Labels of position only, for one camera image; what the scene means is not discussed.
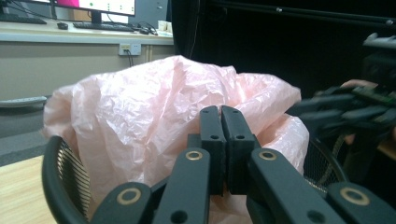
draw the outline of pink plastic bag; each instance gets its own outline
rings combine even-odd
[[[239,109],[261,145],[302,173],[308,131],[285,114],[300,100],[299,89],[278,77],[174,56],[60,88],[45,106],[43,134],[60,135],[80,157],[93,212],[122,183],[152,186],[170,175],[187,135],[199,132],[199,111],[210,105]],[[209,222],[249,222],[244,200],[211,197]]]

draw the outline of cable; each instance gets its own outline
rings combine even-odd
[[[129,60],[129,66],[132,67],[134,66],[134,59],[132,58],[132,53],[128,49],[125,49],[124,52],[128,55],[128,60]]]
[[[148,22],[140,21],[137,23],[137,27],[140,28],[143,33],[146,31],[152,35],[158,35],[157,30],[154,28],[154,26],[152,26]]]

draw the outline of desk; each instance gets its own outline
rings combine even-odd
[[[119,45],[141,44],[134,64],[174,55],[173,37],[0,22],[0,101],[49,95],[93,74],[129,67]]]
[[[0,223],[56,223],[41,183],[43,156],[0,167]]]

